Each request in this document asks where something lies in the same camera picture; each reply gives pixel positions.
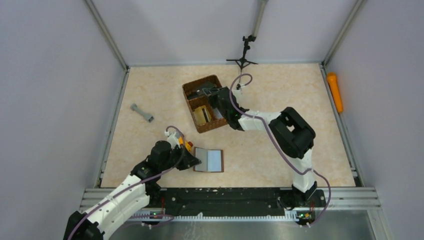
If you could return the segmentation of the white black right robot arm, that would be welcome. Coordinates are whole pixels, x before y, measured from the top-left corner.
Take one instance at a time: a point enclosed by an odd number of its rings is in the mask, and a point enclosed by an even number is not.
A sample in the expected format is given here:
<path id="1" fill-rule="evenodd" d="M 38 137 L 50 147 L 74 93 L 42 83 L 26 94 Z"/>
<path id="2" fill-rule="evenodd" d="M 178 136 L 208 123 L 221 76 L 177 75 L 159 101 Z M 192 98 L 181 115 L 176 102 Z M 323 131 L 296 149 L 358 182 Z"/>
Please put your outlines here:
<path id="1" fill-rule="evenodd" d="M 242 108 L 228 87 L 205 89 L 212 108 L 238 131 L 265 131 L 272 144 L 294 171 L 293 200 L 307 206 L 314 198 L 317 182 L 313 176 L 312 148 L 316 137 L 312 127 L 292 107 L 281 112 L 260 112 Z"/>

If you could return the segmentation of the brown leather card holder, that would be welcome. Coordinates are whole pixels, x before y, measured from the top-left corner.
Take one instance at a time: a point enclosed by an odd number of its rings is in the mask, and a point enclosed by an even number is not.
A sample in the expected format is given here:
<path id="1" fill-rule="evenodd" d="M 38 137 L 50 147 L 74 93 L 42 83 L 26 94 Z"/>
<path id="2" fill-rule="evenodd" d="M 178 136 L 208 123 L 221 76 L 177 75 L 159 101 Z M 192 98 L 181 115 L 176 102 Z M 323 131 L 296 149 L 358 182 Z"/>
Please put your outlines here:
<path id="1" fill-rule="evenodd" d="M 223 173 L 224 151 L 222 149 L 194 148 L 194 156 L 200 163 L 193 167 L 194 172 L 200 173 Z"/>

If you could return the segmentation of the black VIP credit card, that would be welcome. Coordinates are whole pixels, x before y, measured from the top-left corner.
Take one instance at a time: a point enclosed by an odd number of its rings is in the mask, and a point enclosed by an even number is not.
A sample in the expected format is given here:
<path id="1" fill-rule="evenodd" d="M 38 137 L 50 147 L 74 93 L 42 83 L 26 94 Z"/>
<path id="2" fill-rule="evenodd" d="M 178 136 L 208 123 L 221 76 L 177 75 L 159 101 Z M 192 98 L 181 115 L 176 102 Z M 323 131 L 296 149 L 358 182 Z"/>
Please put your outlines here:
<path id="1" fill-rule="evenodd" d="M 212 92 L 217 91 L 219 89 L 220 88 L 216 84 L 208 81 L 198 86 L 195 89 L 194 93 L 197 94 L 198 96 L 208 96 L 212 94 Z"/>

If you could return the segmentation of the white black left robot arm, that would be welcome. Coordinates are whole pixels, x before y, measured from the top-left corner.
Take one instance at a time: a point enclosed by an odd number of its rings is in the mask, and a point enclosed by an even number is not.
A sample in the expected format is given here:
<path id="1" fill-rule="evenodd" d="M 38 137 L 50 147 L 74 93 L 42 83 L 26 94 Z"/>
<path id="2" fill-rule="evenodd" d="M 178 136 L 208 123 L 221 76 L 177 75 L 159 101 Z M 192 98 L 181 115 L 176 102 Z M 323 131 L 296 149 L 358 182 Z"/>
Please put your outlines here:
<path id="1" fill-rule="evenodd" d="M 122 183 L 100 202 L 84 212 L 70 215 L 65 240 L 108 240 L 120 226 L 144 207 L 160 202 L 158 180 L 172 169 L 180 171 L 201 163 L 192 154 L 193 143 L 160 140 L 150 154 L 138 163 Z"/>

